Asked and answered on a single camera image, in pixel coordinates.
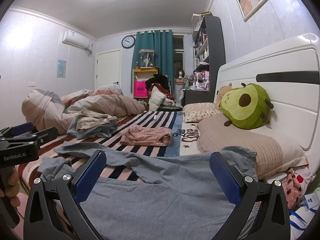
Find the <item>id card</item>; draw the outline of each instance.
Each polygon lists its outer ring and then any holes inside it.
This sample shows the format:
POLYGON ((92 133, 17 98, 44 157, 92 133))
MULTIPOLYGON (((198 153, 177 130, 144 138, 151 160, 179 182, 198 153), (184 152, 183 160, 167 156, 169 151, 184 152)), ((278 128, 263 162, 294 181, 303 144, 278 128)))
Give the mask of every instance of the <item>id card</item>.
POLYGON ((302 197, 302 200, 304 202, 303 204, 304 204, 304 208, 306 209, 306 211, 320 205, 320 200, 319 200, 319 197, 316 193, 304 195, 302 197))

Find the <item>green bottle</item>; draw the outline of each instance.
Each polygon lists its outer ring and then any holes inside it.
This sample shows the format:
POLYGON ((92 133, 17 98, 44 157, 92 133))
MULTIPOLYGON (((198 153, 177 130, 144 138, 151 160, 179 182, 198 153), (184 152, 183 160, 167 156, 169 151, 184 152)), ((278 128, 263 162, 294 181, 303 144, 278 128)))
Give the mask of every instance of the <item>green bottle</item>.
POLYGON ((189 89, 189 78, 188 78, 188 76, 186 76, 184 78, 184 88, 185 89, 189 89))

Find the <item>striped bed sheet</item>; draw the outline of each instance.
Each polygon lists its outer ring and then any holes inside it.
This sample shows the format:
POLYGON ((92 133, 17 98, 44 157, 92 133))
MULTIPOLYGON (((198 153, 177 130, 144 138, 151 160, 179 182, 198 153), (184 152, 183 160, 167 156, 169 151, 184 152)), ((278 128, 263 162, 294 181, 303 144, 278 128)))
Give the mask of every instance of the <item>striped bed sheet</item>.
MULTIPOLYGON (((97 142, 117 151, 134 152, 147 156, 174 157, 200 153, 196 146, 199 138, 199 131, 194 124, 185 124, 183 119, 184 112, 144 112, 142 114, 120 119, 117 131, 115 131, 110 138, 87 138, 84 140, 77 140, 76 138, 67 135, 59 136, 57 139, 41 147, 38 152, 39 159, 37 161, 24 163, 16 167, 20 176, 21 185, 25 191, 29 193, 34 179, 40 176, 37 169, 42 162, 42 159, 44 157, 60 157, 55 153, 54 149, 60 147, 65 141, 73 143, 97 142), (121 136, 134 124, 148 128, 168 127, 172 129, 172 141, 170 145, 167 147, 121 145, 121 136)), ((71 160, 72 167, 75 169, 87 161, 85 158, 76 158, 68 155, 63 155, 63 157, 71 160)), ((101 177, 143 182, 134 171, 125 166, 106 166, 101 177)))

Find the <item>blue textured pad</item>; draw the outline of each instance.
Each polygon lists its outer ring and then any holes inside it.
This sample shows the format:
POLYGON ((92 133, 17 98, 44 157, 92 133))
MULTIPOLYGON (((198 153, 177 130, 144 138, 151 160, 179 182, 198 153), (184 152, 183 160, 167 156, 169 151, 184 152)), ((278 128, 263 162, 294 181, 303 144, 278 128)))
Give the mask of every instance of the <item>blue textured pad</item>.
POLYGON ((21 124, 21 125, 13 127, 12 130, 11 130, 11 134, 13 136, 18 136, 18 135, 21 135, 23 133, 32 131, 33 128, 34 128, 33 124, 31 122, 27 122, 25 124, 21 124))
POLYGON ((100 151, 99 155, 84 172, 78 183, 75 185, 74 200, 76 203, 84 202, 90 195, 94 185, 107 163, 106 153, 100 151))
POLYGON ((228 201, 237 206, 241 201, 241 188, 239 184, 215 153, 210 156, 209 163, 211 171, 228 201))

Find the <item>black clock frame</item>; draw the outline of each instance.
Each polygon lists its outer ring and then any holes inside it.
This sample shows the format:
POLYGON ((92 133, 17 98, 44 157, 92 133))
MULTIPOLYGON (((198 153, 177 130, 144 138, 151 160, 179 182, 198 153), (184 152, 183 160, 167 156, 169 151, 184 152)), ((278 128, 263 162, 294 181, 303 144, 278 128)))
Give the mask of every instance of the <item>black clock frame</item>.
POLYGON ((135 44, 136 44, 136 38, 135 38, 134 36, 132 36, 132 35, 125 36, 125 37, 122 39, 122 41, 121 41, 121 45, 122 45, 122 47, 124 47, 125 49, 130 49, 130 48, 132 48, 135 44), (130 47, 125 47, 125 46, 123 46, 123 41, 125 40, 125 38, 128 38, 128 37, 132 37, 133 40, 134 40, 134 42, 133 42, 133 44, 132 44, 130 47))

